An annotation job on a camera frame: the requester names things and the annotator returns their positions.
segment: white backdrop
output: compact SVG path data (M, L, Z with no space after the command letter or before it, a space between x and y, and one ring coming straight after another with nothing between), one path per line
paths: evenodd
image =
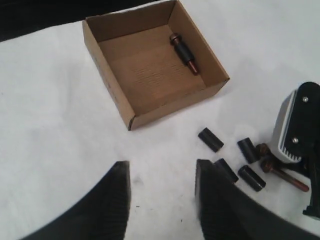
M128 132L84 45L82 23L0 43L0 239L21 238L83 197L116 161L130 161L126 240L203 240L194 203L196 159L246 163L237 141L270 139L280 105L320 84L317 0L181 0L231 77L217 96ZM197 137L211 129L213 153ZM274 175L259 193L237 186L320 236L303 193ZM310 185L310 181L298 176Z

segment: black cylindrical spacer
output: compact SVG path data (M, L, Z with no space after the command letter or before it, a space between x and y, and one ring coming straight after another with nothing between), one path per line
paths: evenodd
M235 172L223 158L216 161L213 166L232 183L236 183L239 180Z
M174 45L174 50L184 65L187 65L189 61L195 60L195 56L183 41L180 41L178 44Z
M238 141L238 146L249 164L260 160L259 153L249 137Z
M198 137L215 153L224 146L224 143L207 127L198 134Z
M238 175L256 192L261 191L266 186L266 182L248 165L241 167L238 171Z

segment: black rubber grommet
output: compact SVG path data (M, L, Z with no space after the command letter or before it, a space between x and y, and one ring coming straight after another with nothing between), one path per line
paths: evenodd
M232 183L236 183L239 180L238 176L223 158L216 161L213 166Z
M238 171L238 175L256 192L261 191L266 186L266 182L248 165L241 167Z
M207 127L198 134L198 137L215 153L224 146L224 143Z
M249 137L238 141L238 146L249 164L253 164L254 162L260 160L257 149L255 148Z

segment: metal bolt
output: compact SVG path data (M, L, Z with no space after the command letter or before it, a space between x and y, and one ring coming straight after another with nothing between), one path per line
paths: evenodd
M274 173L279 178L285 180L286 182L292 184L297 189L300 189L303 192L308 192L309 187L305 185L303 182L299 181L298 179L290 176L286 172L282 171L281 169L275 168L275 162L272 158L266 159L261 163L261 168L264 173Z
M260 157L264 157L264 156L270 154L270 149L269 149L269 147L268 147L268 145L266 143L258 144L255 147L255 149L258 152Z
M299 139L296 138L296 137L294 137L294 138L292 138L292 142L293 142L294 144L297 144L297 143L299 143Z

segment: cardboard box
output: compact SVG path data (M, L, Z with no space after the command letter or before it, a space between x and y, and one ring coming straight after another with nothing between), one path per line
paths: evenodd
M170 45L182 35L194 76ZM83 21L85 44L128 130L215 95L230 79L179 1Z

